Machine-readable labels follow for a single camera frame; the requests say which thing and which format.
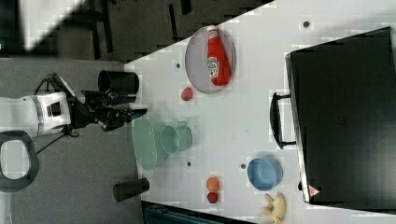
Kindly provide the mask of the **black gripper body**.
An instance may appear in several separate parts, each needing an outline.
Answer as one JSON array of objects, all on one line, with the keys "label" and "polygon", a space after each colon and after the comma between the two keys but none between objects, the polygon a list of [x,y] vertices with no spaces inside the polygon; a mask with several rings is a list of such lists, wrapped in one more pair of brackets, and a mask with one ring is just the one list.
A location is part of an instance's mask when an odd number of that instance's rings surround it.
[{"label": "black gripper body", "polygon": [[136,97],[101,91],[83,91],[82,97],[67,95],[71,129],[85,128],[98,124],[104,132],[110,132],[130,122],[134,113],[129,107],[120,109],[118,105],[134,103]]}]

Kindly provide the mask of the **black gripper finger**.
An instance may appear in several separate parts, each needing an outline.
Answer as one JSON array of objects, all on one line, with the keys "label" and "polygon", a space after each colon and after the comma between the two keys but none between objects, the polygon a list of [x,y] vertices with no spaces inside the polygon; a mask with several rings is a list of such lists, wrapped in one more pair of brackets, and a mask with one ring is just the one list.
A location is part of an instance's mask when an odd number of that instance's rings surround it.
[{"label": "black gripper finger", "polygon": [[133,109],[131,111],[131,118],[130,120],[138,119],[142,116],[144,116],[148,110],[146,108],[141,108],[141,109]]}]

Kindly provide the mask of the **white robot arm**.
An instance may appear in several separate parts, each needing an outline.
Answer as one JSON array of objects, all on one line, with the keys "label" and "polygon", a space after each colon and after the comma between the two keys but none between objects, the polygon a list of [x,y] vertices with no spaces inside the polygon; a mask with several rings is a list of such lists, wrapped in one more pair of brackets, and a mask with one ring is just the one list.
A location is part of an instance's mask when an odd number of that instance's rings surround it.
[{"label": "white robot arm", "polygon": [[72,130],[98,124],[109,132],[145,115],[146,108],[130,107],[133,97],[85,91],[75,97],[64,91],[28,95],[20,98],[1,98],[1,132],[24,131],[30,137],[53,133],[70,134]]}]

